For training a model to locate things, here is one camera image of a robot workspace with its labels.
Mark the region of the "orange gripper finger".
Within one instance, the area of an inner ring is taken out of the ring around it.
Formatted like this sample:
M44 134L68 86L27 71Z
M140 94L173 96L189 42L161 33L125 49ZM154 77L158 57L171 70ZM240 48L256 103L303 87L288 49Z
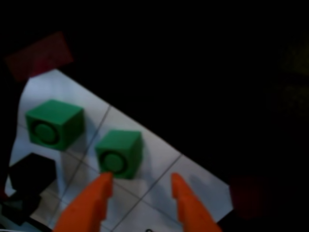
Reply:
M112 196L112 173L102 173L64 209L53 231L99 232Z
M172 197L177 202L177 217L184 232L222 231L207 208L178 173L171 174L171 191Z

